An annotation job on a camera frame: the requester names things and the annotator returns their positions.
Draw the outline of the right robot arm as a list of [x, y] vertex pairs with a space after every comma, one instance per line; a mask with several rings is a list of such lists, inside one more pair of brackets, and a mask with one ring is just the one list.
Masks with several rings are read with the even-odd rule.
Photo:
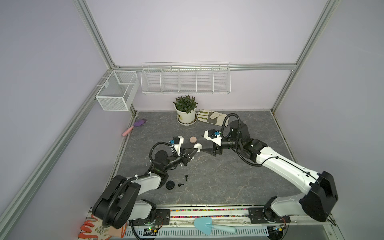
[[266, 143], [253, 139], [248, 126], [235, 113], [225, 115], [200, 110], [198, 120], [220, 127], [219, 130], [204, 132], [203, 137], [213, 142], [213, 147], [205, 150], [207, 153], [216, 156], [222, 155], [223, 149], [231, 149], [247, 165], [266, 167], [300, 190], [300, 194], [289, 197], [271, 197], [262, 211], [267, 222], [274, 223], [280, 217], [291, 215], [307, 215], [318, 222], [329, 219], [339, 199], [334, 177], [330, 173], [307, 169]]

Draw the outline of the white earbud charging case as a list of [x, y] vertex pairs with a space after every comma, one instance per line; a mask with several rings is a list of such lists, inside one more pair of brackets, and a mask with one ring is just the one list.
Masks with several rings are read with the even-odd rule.
[[195, 149], [198, 149], [199, 151], [203, 148], [203, 146], [202, 146], [202, 144], [200, 144], [200, 143], [196, 143], [195, 145], [194, 145], [194, 148]]

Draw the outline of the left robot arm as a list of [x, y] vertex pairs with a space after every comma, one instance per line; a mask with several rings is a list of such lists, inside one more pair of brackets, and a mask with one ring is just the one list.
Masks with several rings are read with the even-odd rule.
[[143, 175], [132, 178], [115, 176], [94, 204], [92, 214], [102, 221], [103, 227], [116, 229], [134, 220], [155, 223], [157, 205], [138, 197], [164, 186], [169, 178], [168, 171], [176, 169], [178, 165], [187, 166], [201, 149], [201, 144], [183, 148], [182, 143], [176, 144], [174, 141], [157, 142], [149, 152], [149, 169]]

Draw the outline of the pink earbud charging case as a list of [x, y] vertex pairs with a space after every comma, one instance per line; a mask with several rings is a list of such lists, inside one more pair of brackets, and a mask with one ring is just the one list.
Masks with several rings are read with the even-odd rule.
[[194, 144], [197, 142], [197, 138], [196, 137], [190, 137], [190, 143]]

